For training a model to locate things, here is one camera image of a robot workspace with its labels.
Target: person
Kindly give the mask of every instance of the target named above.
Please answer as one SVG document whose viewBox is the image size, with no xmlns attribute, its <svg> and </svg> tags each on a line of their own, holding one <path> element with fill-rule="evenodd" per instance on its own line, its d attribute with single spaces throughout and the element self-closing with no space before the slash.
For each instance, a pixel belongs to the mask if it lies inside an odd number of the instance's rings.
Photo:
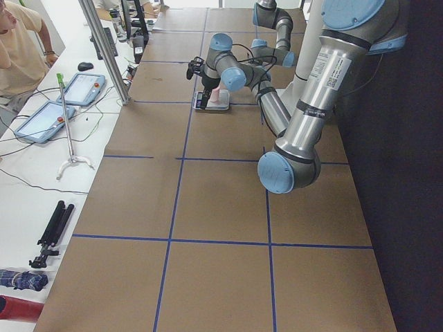
<svg viewBox="0 0 443 332">
<path fill-rule="evenodd" d="M 106 21 L 111 21 L 109 10 L 119 8 L 121 0 L 93 0 L 98 17 Z M 154 9 L 150 0 L 140 0 L 140 5 L 143 7 L 143 12 L 146 18 L 157 17 L 158 8 Z"/>
<path fill-rule="evenodd" d="M 43 44 L 46 63 L 29 37 L 35 31 Z M 0 0 L 0 107 L 19 113 L 58 57 L 38 12 Z"/>
</svg>

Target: metal pole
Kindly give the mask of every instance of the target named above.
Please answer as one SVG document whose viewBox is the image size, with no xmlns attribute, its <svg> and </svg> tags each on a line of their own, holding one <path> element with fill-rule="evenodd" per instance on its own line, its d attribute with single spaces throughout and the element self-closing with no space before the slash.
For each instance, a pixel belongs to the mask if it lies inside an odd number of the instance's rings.
<svg viewBox="0 0 443 332">
<path fill-rule="evenodd" d="M 92 37 L 95 39 L 100 50 L 103 60 L 105 61 L 106 68 L 111 76 L 111 80 L 116 87 L 117 93 L 122 100 L 122 104 L 126 105 L 129 102 L 129 94 L 127 92 L 126 84 L 123 82 L 120 71 L 118 70 L 117 62 L 114 59 L 114 53 L 111 46 L 107 41 L 106 34 L 103 30 L 100 19 L 98 18 L 96 8 L 93 5 L 92 0 L 78 0 L 80 6 L 83 9 L 86 21 L 91 28 Z"/>
</svg>

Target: dark blue folded umbrella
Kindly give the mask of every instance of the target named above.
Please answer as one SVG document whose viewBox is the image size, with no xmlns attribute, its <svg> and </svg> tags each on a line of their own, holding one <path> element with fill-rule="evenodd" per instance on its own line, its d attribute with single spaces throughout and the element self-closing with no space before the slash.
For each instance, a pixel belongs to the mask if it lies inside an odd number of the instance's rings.
<svg viewBox="0 0 443 332">
<path fill-rule="evenodd" d="M 14 287 L 15 289 L 32 289 L 40 292 L 48 283 L 44 274 L 36 275 L 30 272 L 16 272 L 0 270 L 0 285 Z"/>
</svg>

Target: person's hand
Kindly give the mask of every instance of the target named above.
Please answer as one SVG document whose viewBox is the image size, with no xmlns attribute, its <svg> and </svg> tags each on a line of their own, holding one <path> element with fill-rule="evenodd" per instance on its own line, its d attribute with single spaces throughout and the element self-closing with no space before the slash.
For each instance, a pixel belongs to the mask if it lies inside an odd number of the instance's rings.
<svg viewBox="0 0 443 332">
<path fill-rule="evenodd" d="M 46 56 L 46 63 L 48 64 L 48 66 L 52 67 L 54 65 L 54 63 L 57 61 L 58 56 L 55 54 L 48 54 Z"/>
</svg>

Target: t-shirt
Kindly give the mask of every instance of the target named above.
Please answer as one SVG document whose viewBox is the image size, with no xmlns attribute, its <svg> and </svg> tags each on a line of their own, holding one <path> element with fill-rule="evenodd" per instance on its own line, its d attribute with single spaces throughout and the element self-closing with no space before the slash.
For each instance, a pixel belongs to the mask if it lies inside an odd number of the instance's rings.
<svg viewBox="0 0 443 332">
<path fill-rule="evenodd" d="M 102 9 L 112 9 L 117 8 L 121 4 L 121 0 L 93 0 L 94 6 L 96 8 Z M 146 3 L 151 2 L 150 0 L 140 0 L 140 5 L 144 6 Z"/>
<path fill-rule="evenodd" d="M 18 20 L 14 29 L 0 35 L 11 59 L 10 68 L 0 69 L 0 95 L 16 95 L 37 88 L 49 68 L 27 31 L 42 29 L 40 14 L 9 1 L 5 4 Z"/>
</svg>

